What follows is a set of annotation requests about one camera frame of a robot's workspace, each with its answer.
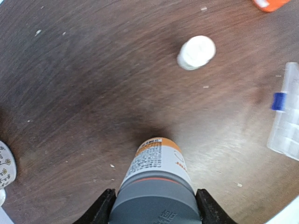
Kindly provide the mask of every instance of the white ceramic object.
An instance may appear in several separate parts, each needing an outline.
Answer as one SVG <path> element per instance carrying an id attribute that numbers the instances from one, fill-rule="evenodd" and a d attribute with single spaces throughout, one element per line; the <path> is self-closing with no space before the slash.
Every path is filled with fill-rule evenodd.
<path id="1" fill-rule="evenodd" d="M 4 188 L 0 189 L 0 207 L 3 205 L 6 199 L 6 192 Z"/>
<path id="2" fill-rule="evenodd" d="M 10 149 L 0 141 L 0 205 L 5 201 L 4 188 L 12 183 L 17 175 L 17 166 Z"/>
<path id="3" fill-rule="evenodd" d="M 207 36 L 195 36 L 181 48 L 177 62 L 185 70 L 195 70 L 207 64 L 216 54 L 214 42 Z"/>

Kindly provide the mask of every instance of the patterned cup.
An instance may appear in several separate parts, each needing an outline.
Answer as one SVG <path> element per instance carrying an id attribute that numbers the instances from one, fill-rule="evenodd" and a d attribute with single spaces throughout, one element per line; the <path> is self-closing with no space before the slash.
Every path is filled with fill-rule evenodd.
<path id="1" fill-rule="evenodd" d="M 14 156 L 2 141 L 0 141 L 0 189 L 12 183 L 17 175 Z"/>

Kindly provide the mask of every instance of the orange stripe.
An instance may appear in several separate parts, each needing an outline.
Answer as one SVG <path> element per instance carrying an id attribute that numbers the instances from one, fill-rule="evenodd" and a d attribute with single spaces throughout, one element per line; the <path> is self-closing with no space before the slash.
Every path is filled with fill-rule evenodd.
<path id="1" fill-rule="evenodd" d="M 170 180 L 170 179 L 166 179 L 166 178 L 161 178 L 161 177 L 143 178 L 143 179 L 134 181 L 133 183 L 138 183 L 138 182 L 141 182 L 141 181 L 150 181 L 150 180 L 168 181 L 168 182 L 180 184 L 179 182 L 176 182 L 176 181 L 173 181 L 173 180 Z"/>

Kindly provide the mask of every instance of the orange object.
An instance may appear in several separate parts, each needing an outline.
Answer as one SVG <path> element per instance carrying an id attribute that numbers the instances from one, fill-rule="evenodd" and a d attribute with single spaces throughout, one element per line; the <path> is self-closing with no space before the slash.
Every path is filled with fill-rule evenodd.
<path id="1" fill-rule="evenodd" d="M 254 4 L 264 12 L 274 12 L 291 0 L 253 0 Z"/>

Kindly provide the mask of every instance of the orange label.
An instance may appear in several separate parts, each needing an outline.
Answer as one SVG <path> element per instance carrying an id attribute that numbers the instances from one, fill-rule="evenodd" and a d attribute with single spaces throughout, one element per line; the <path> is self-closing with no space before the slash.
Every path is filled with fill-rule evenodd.
<path id="1" fill-rule="evenodd" d="M 172 147 L 176 150 L 178 150 L 180 153 L 182 153 L 181 149 L 177 146 L 176 143 L 171 141 L 170 139 L 167 138 L 152 138 L 144 143 L 141 144 L 141 146 L 138 148 L 135 157 L 138 156 L 140 153 L 142 153 L 144 150 L 150 148 L 150 147 L 155 147 L 155 146 L 169 146 Z"/>

